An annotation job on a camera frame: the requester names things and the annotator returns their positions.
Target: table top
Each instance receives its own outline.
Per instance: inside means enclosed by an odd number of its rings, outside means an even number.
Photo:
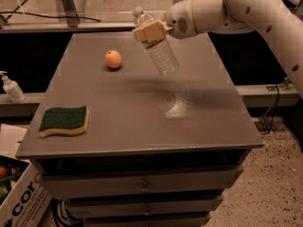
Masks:
[[[180,68],[161,77],[131,32],[74,34],[16,156],[261,147],[262,139],[208,35],[168,40]],[[123,59],[115,71],[104,61],[112,49]],[[45,110],[84,105],[90,111],[86,133],[40,137]]]

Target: drawer front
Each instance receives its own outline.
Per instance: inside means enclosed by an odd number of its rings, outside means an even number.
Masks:
[[[43,176],[40,184],[58,199],[75,199],[116,195],[225,189],[237,180],[242,167],[195,172],[162,172],[150,175],[104,177]]]
[[[119,216],[152,216],[173,213],[210,212],[215,210],[223,198],[209,196],[200,198],[180,197],[171,199],[131,199],[127,201],[78,201],[68,202],[68,212],[75,218],[107,218]]]
[[[201,227],[206,225],[210,216],[206,214],[188,214],[130,218],[107,218],[85,220],[85,227]]]

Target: cable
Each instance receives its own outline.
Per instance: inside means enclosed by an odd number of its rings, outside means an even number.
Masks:
[[[53,199],[52,202],[51,202],[51,206],[52,206],[52,211],[53,211],[53,218],[55,220],[55,223],[56,223],[56,226],[57,227],[82,227],[83,226],[83,222],[82,222],[82,219],[78,219],[78,218],[74,218],[72,217],[68,212],[67,212],[67,209],[65,209],[66,211],[66,214],[67,214],[67,218],[65,218],[63,215],[62,215],[62,200],[58,201],[58,200],[55,200]],[[61,218],[63,218],[64,220],[68,220],[69,218],[71,220],[74,220],[76,223],[73,223],[71,221],[71,224],[66,224],[64,223]]]
[[[75,17],[70,17],[70,16],[48,16],[48,15],[41,15],[41,14],[32,13],[32,12],[0,11],[0,15],[1,14],[8,14],[8,13],[11,13],[11,15],[13,15],[14,13],[17,13],[17,14],[25,14],[25,15],[43,17],[43,18],[49,18],[49,19],[76,19],[76,18],[79,18],[79,19],[87,19],[87,20],[93,20],[93,21],[96,21],[96,22],[101,22],[100,19],[83,17],[83,16],[75,16]]]
[[[28,0],[23,1],[23,2],[21,3],[21,6],[24,5],[27,1],[28,1]],[[20,6],[18,6],[18,7],[13,11],[13,13],[15,13],[19,8],[20,8]]]
[[[271,123],[269,125],[269,128],[263,127],[264,132],[262,133],[262,135],[265,135],[265,134],[269,133],[271,131],[272,127],[273,127],[274,117],[275,117],[275,110],[276,110],[279,99],[280,99],[280,91],[279,91],[278,85],[276,84],[276,102],[275,102],[275,105],[274,105],[274,107],[272,107],[268,110],[269,113],[266,113],[266,114],[271,114],[272,115]]]

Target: drawer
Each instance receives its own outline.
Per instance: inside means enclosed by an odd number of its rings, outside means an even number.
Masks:
[[[215,210],[222,200],[222,196],[206,195],[205,192],[187,192],[115,196],[96,200],[77,199],[69,200],[66,207],[75,218],[151,216],[210,212]]]
[[[209,214],[160,215],[153,217],[95,218],[84,221],[85,227],[201,227],[210,219]]]
[[[106,171],[155,170],[172,167],[235,166],[240,164],[249,149],[207,151],[158,152],[146,154],[122,154],[77,158],[36,159],[41,171],[48,175],[91,174]]]
[[[199,191],[230,187],[242,173],[241,166],[43,176],[40,184],[58,199],[116,195]]]

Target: bottle cap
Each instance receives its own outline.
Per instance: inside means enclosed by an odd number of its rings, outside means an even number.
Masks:
[[[7,72],[5,72],[5,71],[0,71],[0,75],[2,76],[1,79],[3,80],[3,83],[8,83],[8,82],[10,82],[9,77],[5,75],[6,73],[7,73]]]
[[[133,11],[133,15],[135,18],[140,16],[142,13],[143,13],[143,9],[141,7],[137,7]]]

